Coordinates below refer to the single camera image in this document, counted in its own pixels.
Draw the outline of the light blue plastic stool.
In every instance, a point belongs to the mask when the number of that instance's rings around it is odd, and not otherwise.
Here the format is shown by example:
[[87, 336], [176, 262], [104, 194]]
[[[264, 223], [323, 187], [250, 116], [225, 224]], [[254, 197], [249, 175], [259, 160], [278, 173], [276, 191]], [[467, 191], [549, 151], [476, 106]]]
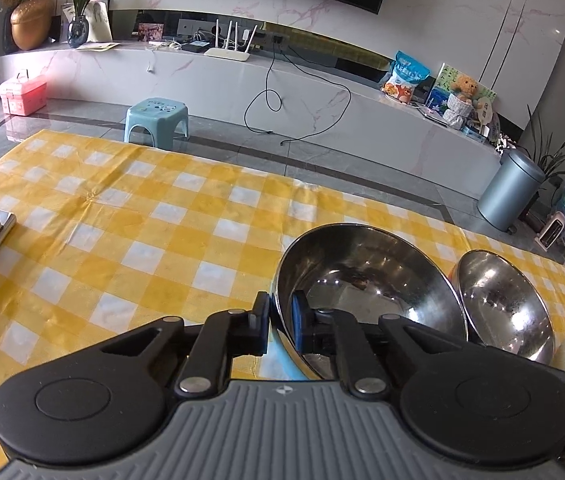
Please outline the light blue plastic stool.
[[151, 138], [153, 148], [171, 151], [177, 133], [189, 138], [188, 107], [164, 98], [145, 99], [127, 108], [123, 140], [130, 143], [135, 128], [142, 128]]

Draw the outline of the blue steel bowl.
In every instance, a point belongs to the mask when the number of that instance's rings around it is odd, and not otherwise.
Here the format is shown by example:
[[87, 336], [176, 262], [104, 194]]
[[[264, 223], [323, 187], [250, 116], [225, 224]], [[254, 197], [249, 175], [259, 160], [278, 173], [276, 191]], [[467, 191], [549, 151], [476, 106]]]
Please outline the blue steel bowl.
[[294, 349], [292, 295], [313, 309], [340, 309], [373, 324], [395, 313], [466, 340], [465, 310], [439, 266], [407, 237], [358, 223], [311, 229], [287, 247], [272, 285], [276, 347], [293, 379], [331, 379], [329, 359]]

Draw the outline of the green picture book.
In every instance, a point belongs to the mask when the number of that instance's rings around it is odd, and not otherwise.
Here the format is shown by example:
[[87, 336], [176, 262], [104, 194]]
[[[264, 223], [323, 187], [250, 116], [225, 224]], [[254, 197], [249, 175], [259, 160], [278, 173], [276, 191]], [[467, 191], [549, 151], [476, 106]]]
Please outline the green picture book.
[[[429, 95], [427, 96], [425, 106], [427, 108], [430, 108], [430, 110], [434, 110], [440, 115], [443, 115], [445, 110], [447, 110], [448, 108], [447, 101], [453, 94], [453, 92], [450, 91], [450, 85], [455, 81], [456, 77], [459, 74], [465, 73], [462, 73], [461, 70], [457, 70], [457, 68], [444, 63], [435, 78], [433, 87], [429, 92]], [[477, 83], [479, 84], [479, 90], [477, 90], [476, 95], [474, 96], [472, 105], [474, 107], [477, 107], [480, 99], [483, 98], [488, 99], [488, 101], [491, 103], [494, 103], [496, 101], [497, 94], [493, 90], [484, 87], [483, 84], [480, 84], [479, 82]]]

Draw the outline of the green plant in blue vase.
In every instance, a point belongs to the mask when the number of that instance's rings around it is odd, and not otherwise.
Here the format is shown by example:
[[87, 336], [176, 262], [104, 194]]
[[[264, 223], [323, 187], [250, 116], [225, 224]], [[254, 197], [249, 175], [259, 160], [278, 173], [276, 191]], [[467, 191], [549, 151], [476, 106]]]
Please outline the green plant in blue vase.
[[66, 42], [70, 48], [112, 40], [107, 0], [71, 0], [71, 6], [72, 10], [66, 14]]

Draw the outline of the pink storage box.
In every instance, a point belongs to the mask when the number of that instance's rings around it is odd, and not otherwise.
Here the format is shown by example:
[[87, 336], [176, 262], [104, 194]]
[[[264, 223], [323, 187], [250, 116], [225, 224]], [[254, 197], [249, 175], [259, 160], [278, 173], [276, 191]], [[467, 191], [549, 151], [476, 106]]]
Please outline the pink storage box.
[[0, 100], [5, 114], [31, 116], [47, 104], [47, 80], [43, 75], [7, 79], [0, 84]]

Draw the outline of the teddy bear toy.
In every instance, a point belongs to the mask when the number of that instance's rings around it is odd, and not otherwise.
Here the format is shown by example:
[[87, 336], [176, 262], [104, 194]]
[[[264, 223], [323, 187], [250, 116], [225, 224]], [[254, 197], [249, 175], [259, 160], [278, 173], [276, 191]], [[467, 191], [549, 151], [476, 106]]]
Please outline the teddy bear toy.
[[473, 103], [474, 96], [479, 90], [479, 84], [470, 76], [459, 74], [455, 81], [450, 85], [450, 91], [457, 98], [466, 103]]

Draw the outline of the potted plant right corner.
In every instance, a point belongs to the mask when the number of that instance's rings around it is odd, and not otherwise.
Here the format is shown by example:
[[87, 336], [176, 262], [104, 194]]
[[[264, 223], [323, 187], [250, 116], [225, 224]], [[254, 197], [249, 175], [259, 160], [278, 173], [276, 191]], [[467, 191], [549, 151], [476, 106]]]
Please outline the potted plant right corner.
[[544, 174], [544, 177], [540, 179], [539, 188], [546, 183], [553, 187], [550, 205], [555, 206], [557, 202], [555, 196], [565, 182], [565, 170], [562, 168], [565, 164], [565, 141], [557, 148], [553, 148], [553, 133], [545, 133], [540, 114], [534, 116], [529, 106], [526, 108], [529, 114], [529, 130], [531, 130], [533, 146], [528, 150], [519, 144], [517, 148], [529, 156], [529, 159]]

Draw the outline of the white marble tv console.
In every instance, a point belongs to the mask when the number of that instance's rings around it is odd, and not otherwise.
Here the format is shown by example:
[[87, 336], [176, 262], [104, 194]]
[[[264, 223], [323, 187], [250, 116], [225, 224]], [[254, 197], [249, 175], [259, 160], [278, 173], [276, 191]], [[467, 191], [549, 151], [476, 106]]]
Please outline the white marble tv console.
[[488, 145], [424, 118], [379, 90], [295, 67], [125, 42], [104, 52], [51, 46], [0, 56], [0, 80], [43, 75], [54, 99], [132, 105], [168, 98], [198, 117], [332, 148], [480, 197], [500, 167]]

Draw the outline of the yellow checkered tablecloth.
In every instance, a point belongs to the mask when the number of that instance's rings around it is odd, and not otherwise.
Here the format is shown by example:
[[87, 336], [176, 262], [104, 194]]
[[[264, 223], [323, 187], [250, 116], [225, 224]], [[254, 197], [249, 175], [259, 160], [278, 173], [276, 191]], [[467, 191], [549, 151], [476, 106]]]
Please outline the yellow checkered tablecloth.
[[250, 308], [292, 240], [340, 221], [393, 232], [444, 272], [469, 250], [497, 252], [565, 336], [565, 266], [270, 172], [43, 130], [0, 159], [0, 210], [17, 218], [0, 245], [0, 384], [164, 315]]

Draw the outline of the orange steel bowl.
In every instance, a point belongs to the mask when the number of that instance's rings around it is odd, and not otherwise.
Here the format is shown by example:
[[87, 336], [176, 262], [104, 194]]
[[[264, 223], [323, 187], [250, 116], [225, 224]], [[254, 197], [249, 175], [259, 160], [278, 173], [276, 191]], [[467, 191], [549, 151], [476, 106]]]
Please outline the orange steel bowl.
[[548, 365], [555, 354], [549, 310], [531, 281], [484, 249], [466, 252], [450, 274], [474, 342]]

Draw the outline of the golden acorn vase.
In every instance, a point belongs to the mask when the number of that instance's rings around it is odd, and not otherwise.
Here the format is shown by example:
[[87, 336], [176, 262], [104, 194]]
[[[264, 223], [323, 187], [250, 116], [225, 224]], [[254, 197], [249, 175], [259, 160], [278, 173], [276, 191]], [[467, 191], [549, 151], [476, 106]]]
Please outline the golden acorn vase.
[[13, 41], [22, 51], [40, 47], [48, 38], [54, 3], [51, 0], [26, 0], [11, 13]]

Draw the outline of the blue snack bag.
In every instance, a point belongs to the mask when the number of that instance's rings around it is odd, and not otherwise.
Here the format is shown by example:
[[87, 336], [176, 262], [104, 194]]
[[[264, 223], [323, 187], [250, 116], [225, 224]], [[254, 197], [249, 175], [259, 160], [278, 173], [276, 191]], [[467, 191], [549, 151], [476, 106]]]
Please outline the blue snack bag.
[[391, 70], [381, 84], [381, 91], [398, 102], [409, 104], [418, 84], [430, 76], [430, 70], [403, 51], [395, 55]]

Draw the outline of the grey metal trash bin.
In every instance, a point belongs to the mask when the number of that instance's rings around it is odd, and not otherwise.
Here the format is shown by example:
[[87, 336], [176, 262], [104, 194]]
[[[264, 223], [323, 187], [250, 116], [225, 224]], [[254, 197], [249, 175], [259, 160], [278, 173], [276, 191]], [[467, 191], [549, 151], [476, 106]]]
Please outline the grey metal trash bin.
[[495, 229], [507, 232], [527, 206], [546, 175], [520, 150], [506, 150], [501, 166], [477, 202], [481, 216]]

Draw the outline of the white wifi router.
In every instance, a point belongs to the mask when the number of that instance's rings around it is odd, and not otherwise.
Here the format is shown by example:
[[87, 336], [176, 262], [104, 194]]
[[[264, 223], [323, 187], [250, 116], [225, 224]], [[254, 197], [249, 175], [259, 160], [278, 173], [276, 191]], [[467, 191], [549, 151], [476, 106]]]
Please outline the white wifi router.
[[224, 40], [220, 40], [220, 24], [216, 24], [216, 32], [214, 46], [204, 52], [209, 58], [224, 58], [224, 60], [247, 62], [250, 58], [250, 49], [252, 46], [255, 32], [258, 26], [247, 30], [247, 41], [241, 42], [240, 28], [237, 22], [230, 20]]

